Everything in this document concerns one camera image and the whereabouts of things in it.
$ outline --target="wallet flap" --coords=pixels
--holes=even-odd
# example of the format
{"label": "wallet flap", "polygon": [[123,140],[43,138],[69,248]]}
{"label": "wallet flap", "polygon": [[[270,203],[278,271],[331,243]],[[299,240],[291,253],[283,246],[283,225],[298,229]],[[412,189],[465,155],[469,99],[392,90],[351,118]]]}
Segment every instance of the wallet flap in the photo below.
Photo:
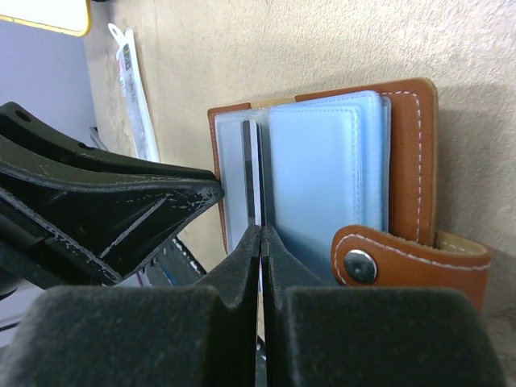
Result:
{"label": "wallet flap", "polygon": [[[376,264],[367,284],[354,281],[344,261],[351,251],[365,252]],[[337,231],[331,245],[331,268],[341,285],[444,286],[467,295],[477,309],[484,301],[491,252],[447,232],[435,233],[435,248],[363,226]]]}

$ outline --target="tan leather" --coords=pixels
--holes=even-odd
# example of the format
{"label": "tan leather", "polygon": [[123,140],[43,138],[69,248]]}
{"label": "tan leather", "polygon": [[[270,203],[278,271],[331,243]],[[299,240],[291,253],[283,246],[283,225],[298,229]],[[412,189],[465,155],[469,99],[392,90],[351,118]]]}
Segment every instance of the tan leather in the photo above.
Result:
{"label": "tan leather", "polygon": [[437,188],[437,91],[426,78],[305,94],[296,101],[374,90],[392,109],[389,232],[431,246]]}
{"label": "tan leather", "polygon": [[443,231],[435,234],[435,248],[363,226],[349,226],[335,234],[331,268],[341,285],[362,286],[344,268],[353,249],[367,252],[377,264],[376,286],[444,286],[458,289],[481,309],[491,253],[478,243]]}

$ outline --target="wallet snap button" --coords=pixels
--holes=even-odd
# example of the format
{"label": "wallet snap button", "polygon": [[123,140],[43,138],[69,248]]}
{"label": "wallet snap button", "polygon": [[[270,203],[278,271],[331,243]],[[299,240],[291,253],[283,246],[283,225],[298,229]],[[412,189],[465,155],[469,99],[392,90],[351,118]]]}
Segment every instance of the wallet snap button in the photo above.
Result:
{"label": "wallet snap button", "polygon": [[362,250],[351,250],[344,257],[344,267],[352,280],[361,284],[373,282],[377,277],[377,264]]}

